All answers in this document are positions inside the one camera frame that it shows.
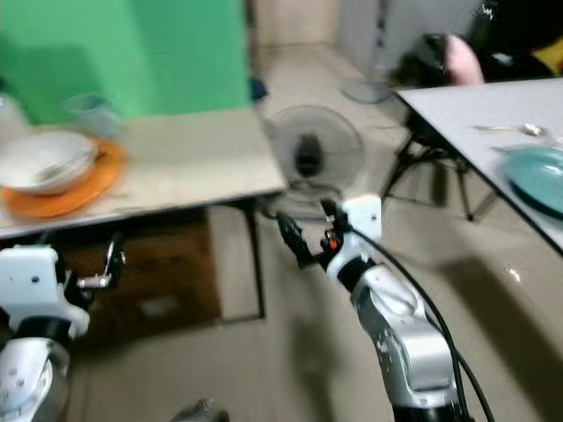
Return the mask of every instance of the spoon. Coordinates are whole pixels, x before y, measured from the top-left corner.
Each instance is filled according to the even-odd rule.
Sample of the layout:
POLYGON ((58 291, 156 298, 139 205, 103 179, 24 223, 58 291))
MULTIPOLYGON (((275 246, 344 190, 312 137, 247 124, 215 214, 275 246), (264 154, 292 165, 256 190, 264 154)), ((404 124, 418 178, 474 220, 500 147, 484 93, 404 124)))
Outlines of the spoon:
POLYGON ((82 154, 79 154, 77 156, 72 157, 70 160, 68 160, 64 164, 48 165, 44 169, 38 171, 35 174, 35 178, 39 182, 45 182, 45 181, 47 181, 51 178, 56 178, 56 177, 60 176, 61 174, 63 174, 66 170, 68 170, 69 167, 71 167, 71 165, 74 164, 76 161, 78 161, 79 159, 84 158, 85 156, 88 156, 90 154, 91 154, 90 151, 85 151, 82 154))
POLYGON ((528 136, 547 136, 549 134, 549 130, 545 127, 532 125, 531 123, 525 123, 521 126, 515 127, 504 127, 504 126, 473 126, 477 130, 482 130, 485 132, 498 132, 502 130, 515 130, 522 134, 528 136))

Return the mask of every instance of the white table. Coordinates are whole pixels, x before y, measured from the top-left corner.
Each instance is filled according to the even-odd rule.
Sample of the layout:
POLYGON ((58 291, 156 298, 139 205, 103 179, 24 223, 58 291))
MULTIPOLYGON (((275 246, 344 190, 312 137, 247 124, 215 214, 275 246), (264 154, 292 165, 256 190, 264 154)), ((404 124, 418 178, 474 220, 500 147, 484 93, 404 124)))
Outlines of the white table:
POLYGON ((285 179, 251 108, 126 120, 128 167, 100 200, 64 218, 29 221, 0 202, 0 239, 112 222, 284 189, 285 179))
POLYGON ((563 136, 563 79, 410 90, 398 94, 563 255, 563 220, 537 211, 516 195, 501 172, 504 156, 491 149, 539 143, 539 139, 516 132, 490 134, 472 127, 533 123, 563 136))

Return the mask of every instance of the green screen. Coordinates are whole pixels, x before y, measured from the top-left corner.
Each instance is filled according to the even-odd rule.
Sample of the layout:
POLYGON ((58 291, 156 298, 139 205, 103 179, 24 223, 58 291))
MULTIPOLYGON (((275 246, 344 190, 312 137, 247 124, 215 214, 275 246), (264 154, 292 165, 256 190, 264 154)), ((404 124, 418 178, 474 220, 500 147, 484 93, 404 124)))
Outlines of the green screen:
POLYGON ((248 103, 239 0, 3 0, 0 77, 36 123, 89 92, 125 116, 248 103))

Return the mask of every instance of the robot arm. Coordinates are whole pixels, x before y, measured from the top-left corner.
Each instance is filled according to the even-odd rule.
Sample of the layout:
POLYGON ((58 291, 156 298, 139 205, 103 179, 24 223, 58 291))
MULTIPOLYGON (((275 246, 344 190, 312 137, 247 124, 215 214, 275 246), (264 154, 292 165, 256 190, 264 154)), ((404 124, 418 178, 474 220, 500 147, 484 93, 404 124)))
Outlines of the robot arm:
POLYGON ((381 201, 364 196, 342 207, 324 203, 333 228, 321 241, 323 251, 311 255, 301 229, 287 215, 278 223, 285 243, 301 267, 320 264, 330 280, 344 286, 376 348, 385 389, 400 422, 462 421, 451 351, 443 334, 427 319, 417 290, 384 264, 372 259, 369 245, 347 229, 369 238, 381 237, 381 201))
POLYGON ((79 280, 49 245, 0 251, 0 306, 14 337, 0 352, 0 421, 57 420, 67 398, 68 345, 88 330, 93 291, 121 275, 122 237, 116 234, 100 276, 79 280))

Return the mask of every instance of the yellow object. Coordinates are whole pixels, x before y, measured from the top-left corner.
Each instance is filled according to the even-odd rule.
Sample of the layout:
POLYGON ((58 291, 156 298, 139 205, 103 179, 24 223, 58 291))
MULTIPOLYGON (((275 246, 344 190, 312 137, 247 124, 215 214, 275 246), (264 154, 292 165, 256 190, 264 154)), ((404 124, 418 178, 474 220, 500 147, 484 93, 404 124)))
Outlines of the yellow object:
POLYGON ((548 47, 536 50, 533 55, 555 75, 563 75, 563 37, 548 47))

